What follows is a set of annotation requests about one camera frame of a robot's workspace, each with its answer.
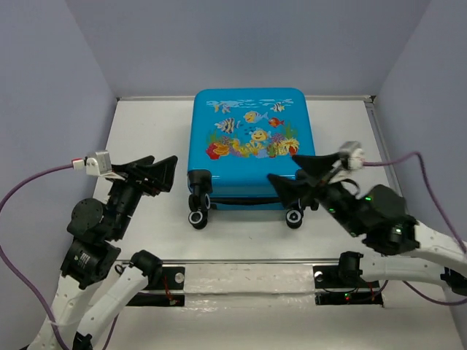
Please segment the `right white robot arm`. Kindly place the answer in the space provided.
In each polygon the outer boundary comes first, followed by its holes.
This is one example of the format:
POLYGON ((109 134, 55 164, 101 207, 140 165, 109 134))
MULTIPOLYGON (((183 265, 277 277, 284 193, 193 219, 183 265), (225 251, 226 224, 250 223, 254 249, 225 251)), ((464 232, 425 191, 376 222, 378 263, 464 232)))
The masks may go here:
POLYGON ((363 158, 362 149, 326 156, 295 155, 297 179, 269 174, 269 182, 286 207, 317 204, 352 237, 376 252, 343 252, 336 267, 337 280, 356 282, 413 281, 448 287, 466 295, 466 242, 457 234, 448 236, 421 223, 406 210, 404 197, 377 184, 356 195, 344 187, 356 171, 377 167, 363 158))

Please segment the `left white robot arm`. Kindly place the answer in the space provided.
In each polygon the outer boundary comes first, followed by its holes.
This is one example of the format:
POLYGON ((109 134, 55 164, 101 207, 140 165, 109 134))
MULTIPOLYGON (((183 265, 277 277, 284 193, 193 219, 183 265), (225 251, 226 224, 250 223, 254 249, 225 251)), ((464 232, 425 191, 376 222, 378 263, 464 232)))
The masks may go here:
POLYGON ((125 235, 142 197, 171 191, 177 161, 175 155, 159 161, 149 155, 113 165, 109 153, 99 151, 71 162, 70 168, 106 179, 111 187, 105 202, 86 198, 72 209, 66 227, 72 243, 61 263, 55 297, 29 349, 92 349, 133 296, 160 283, 161 260, 142 250, 111 290, 88 305, 121 252, 113 243, 125 235))

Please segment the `blue hard-shell suitcase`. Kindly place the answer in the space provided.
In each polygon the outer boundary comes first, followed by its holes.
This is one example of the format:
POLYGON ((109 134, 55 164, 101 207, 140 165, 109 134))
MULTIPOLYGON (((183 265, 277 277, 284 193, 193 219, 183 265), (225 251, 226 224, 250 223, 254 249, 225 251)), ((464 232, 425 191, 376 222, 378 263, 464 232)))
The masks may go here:
POLYGON ((293 87, 215 88, 194 98, 188 152, 189 223, 211 210, 284 210, 299 228, 305 206, 282 205, 268 174, 298 176, 294 155, 313 155, 305 95, 293 87))

